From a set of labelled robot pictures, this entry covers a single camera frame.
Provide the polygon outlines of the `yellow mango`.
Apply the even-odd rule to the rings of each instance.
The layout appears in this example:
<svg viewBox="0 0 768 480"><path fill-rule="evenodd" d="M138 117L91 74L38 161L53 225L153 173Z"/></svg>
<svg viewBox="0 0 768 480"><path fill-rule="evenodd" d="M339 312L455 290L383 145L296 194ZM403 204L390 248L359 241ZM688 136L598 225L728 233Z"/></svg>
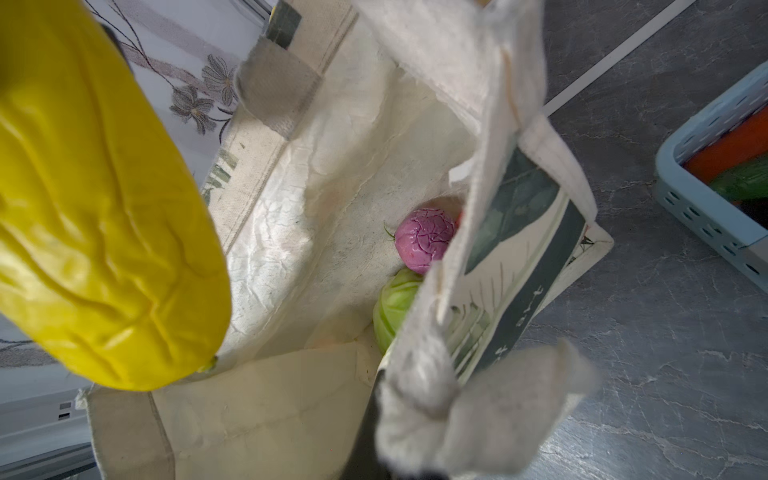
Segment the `yellow mango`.
<svg viewBox="0 0 768 480"><path fill-rule="evenodd" d="M1 311L71 372L139 392L211 367L229 326L196 183L80 1L1 5Z"/></svg>

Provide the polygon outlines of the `green cabbage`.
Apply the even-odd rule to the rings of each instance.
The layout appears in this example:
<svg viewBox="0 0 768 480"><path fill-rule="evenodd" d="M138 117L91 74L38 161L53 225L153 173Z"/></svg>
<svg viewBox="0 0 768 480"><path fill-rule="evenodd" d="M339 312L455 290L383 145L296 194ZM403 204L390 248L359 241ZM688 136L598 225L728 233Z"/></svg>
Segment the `green cabbage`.
<svg viewBox="0 0 768 480"><path fill-rule="evenodd" d="M422 275L402 268L380 290L373 309L373 328L382 354L392 344L423 279Z"/></svg>

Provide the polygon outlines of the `orange potato vegetable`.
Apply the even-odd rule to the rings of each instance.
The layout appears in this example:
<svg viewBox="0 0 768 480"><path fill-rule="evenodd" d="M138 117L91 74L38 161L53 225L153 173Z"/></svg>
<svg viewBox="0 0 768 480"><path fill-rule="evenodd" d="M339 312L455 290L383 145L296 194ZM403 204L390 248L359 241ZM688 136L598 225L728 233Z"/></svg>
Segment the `orange potato vegetable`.
<svg viewBox="0 0 768 480"><path fill-rule="evenodd" d="M464 205L465 200L459 195L442 195L423 202L421 207L442 210L453 220L455 226L459 227L464 211Z"/></svg>

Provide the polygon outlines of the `cream canvas grocery bag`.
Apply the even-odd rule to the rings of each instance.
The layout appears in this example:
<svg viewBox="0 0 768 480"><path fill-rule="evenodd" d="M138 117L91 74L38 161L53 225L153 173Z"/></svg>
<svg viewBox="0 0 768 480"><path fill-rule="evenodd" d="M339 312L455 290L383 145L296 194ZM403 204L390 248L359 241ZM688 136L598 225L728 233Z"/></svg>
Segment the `cream canvas grocery bag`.
<svg viewBox="0 0 768 480"><path fill-rule="evenodd" d="M459 195L424 295L459 382L504 365L600 261L584 172L544 115L540 1L280 1L204 195L229 330L209 372L84 396L105 479L339 479L378 371L387 229Z"/></svg>

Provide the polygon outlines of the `small purple onion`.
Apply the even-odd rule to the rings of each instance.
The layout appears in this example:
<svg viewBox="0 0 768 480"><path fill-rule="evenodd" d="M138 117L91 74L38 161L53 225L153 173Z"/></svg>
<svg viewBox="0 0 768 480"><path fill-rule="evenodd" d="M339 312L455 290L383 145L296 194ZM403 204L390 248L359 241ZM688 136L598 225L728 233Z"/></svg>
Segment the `small purple onion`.
<svg viewBox="0 0 768 480"><path fill-rule="evenodd" d="M443 209L419 208L396 229L395 248L408 269L425 275L443 258L456 231L456 221Z"/></svg>

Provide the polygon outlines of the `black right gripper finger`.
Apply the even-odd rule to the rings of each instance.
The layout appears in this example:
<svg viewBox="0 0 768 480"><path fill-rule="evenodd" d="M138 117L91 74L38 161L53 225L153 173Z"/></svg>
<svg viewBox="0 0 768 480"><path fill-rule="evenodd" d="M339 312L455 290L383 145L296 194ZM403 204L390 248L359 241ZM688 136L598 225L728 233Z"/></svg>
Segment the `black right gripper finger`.
<svg viewBox="0 0 768 480"><path fill-rule="evenodd" d="M355 442L348 460L339 476L340 480L391 480L391 472L377 457L375 433L380 416L376 393L386 376L378 371Z"/></svg>

